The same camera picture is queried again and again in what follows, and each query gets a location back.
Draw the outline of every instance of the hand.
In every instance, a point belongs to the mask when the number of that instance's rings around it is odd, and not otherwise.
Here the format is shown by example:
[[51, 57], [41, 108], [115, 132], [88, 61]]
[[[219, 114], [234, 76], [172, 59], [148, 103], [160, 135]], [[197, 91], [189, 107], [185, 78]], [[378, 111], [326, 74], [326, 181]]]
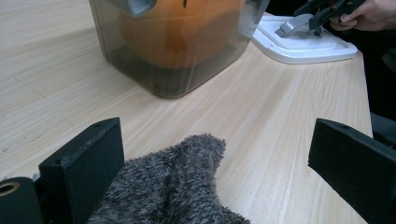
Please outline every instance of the hand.
[[344, 14], [341, 18], [332, 18], [330, 26], [337, 31], [351, 28], [362, 31], [394, 30], [396, 0], [366, 0], [350, 15]]

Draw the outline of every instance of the white tray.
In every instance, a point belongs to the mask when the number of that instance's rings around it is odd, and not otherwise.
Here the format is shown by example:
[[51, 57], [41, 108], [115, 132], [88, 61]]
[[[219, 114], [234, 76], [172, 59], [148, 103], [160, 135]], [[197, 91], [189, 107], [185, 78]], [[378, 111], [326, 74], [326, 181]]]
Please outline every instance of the white tray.
[[308, 24], [286, 37], [275, 31], [292, 17], [263, 16], [252, 42], [265, 54], [282, 63], [323, 63], [353, 58], [357, 48], [323, 29], [321, 36], [309, 31]]

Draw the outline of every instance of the gray fuzzy fabric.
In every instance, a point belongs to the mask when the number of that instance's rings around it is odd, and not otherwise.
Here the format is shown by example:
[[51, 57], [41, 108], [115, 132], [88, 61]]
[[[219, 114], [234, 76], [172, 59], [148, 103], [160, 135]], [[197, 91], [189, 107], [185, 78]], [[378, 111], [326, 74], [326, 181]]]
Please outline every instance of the gray fuzzy fabric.
[[125, 162], [89, 222], [250, 223], [216, 194], [224, 150], [224, 140], [202, 134]]

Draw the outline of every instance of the orange pumpkin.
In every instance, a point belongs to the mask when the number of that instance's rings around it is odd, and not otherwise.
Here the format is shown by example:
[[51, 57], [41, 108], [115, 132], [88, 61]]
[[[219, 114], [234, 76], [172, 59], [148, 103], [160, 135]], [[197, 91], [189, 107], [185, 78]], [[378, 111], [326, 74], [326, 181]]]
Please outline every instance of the orange pumpkin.
[[119, 13], [136, 55], [158, 67], [189, 68], [218, 53], [233, 35], [244, 0], [158, 0], [147, 14]]

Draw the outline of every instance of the light wood grain surface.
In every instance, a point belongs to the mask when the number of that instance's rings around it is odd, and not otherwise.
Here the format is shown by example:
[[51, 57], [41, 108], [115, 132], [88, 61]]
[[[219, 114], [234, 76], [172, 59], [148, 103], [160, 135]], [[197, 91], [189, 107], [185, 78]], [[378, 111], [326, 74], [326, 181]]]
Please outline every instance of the light wood grain surface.
[[196, 91], [165, 100], [106, 62], [88, 0], [0, 1], [0, 179], [31, 177], [79, 132], [114, 117], [127, 159], [192, 134], [225, 139], [218, 195], [252, 223], [364, 223], [307, 167], [316, 118], [372, 136], [361, 53], [289, 65], [250, 43]]

